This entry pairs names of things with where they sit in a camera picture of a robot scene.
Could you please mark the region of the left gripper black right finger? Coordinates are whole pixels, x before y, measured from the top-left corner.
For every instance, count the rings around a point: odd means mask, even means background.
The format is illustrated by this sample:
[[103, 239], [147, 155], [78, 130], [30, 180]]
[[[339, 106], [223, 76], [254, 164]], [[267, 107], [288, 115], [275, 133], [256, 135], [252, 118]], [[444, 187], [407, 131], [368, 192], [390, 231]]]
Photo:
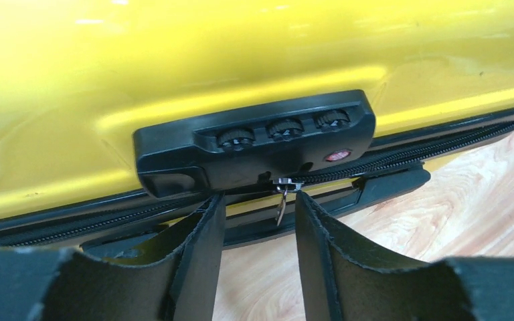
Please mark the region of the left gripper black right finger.
[[303, 192], [296, 243], [307, 320], [514, 320], [514, 257], [420, 261], [366, 238]]

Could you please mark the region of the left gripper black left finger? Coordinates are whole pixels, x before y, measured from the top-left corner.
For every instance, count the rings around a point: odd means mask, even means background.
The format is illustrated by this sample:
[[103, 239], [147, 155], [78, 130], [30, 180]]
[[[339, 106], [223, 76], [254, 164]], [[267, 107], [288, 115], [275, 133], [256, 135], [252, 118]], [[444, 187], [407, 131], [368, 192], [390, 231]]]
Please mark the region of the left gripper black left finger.
[[0, 247], [0, 320], [210, 320], [225, 212], [214, 195], [127, 257]]

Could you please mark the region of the silver zipper pull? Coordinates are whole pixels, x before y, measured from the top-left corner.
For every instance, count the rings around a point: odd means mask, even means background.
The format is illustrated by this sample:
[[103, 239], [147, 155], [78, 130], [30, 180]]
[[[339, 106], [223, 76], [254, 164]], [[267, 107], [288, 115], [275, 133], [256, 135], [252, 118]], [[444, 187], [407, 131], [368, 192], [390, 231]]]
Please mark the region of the silver zipper pull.
[[288, 177], [283, 177], [273, 181], [273, 185], [276, 187], [276, 191], [281, 194], [280, 203], [278, 204], [276, 214], [276, 226], [279, 227], [282, 223], [282, 219], [286, 210], [288, 194], [296, 193], [301, 190], [304, 183], [300, 181], [294, 181]]

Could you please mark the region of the yellow Pikachu hard-shell suitcase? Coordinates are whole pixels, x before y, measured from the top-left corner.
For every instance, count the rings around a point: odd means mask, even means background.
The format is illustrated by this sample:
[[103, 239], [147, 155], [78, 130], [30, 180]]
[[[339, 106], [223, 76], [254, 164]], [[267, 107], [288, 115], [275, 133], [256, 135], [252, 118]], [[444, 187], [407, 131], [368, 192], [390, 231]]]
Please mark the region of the yellow Pikachu hard-shell suitcase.
[[0, 1], [0, 247], [109, 249], [214, 195], [225, 247], [514, 132], [514, 1]]

